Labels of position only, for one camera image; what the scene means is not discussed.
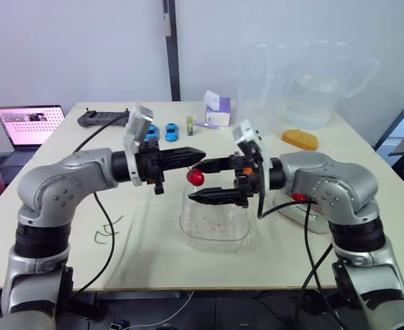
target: laptop screen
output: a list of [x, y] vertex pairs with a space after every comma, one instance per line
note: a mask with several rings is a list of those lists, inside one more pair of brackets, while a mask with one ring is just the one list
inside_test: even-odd
[[43, 144], [64, 118], [60, 105], [0, 107], [0, 121], [13, 147]]

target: red tomato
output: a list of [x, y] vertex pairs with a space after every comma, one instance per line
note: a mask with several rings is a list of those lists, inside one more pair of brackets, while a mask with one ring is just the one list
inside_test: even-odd
[[205, 179], [201, 170], [199, 170], [198, 168], [193, 168], [192, 170], [188, 171], [187, 180], [193, 186], [201, 186]]

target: blue toy car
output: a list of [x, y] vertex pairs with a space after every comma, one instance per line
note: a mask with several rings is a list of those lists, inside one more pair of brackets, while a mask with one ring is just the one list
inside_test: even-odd
[[176, 124], [170, 123], [166, 126], [166, 140], [174, 142], [178, 138], [179, 128]]
[[156, 140], [159, 140], [158, 128], [153, 124], [148, 127], [148, 131], [146, 136], [144, 137], [144, 141], [147, 142], [148, 139], [150, 138], [155, 138]]

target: plastic pitcher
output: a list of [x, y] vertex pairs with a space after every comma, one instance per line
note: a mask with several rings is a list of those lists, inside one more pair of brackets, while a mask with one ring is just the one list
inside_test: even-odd
[[295, 68], [293, 55], [293, 49], [286, 45], [262, 43], [247, 49], [234, 124], [248, 119], [260, 134], [274, 132], [283, 108], [283, 95]]
[[298, 54], [282, 120], [300, 129], [326, 126], [337, 103], [359, 93], [379, 67], [378, 60], [344, 42], [308, 42]]

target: white wall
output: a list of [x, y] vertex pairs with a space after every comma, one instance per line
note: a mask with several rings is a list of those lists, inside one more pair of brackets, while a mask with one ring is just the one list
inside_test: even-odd
[[404, 1], [178, 0], [177, 24], [183, 100], [200, 100], [207, 88], [236, 97], [248, 45], [325, 38], [358, 44], [381, 62], [338, 108], [369, 143], [404, 108]]
[[0, 0], [0, 106], [132, 100], [170, 100], [162, 1]]

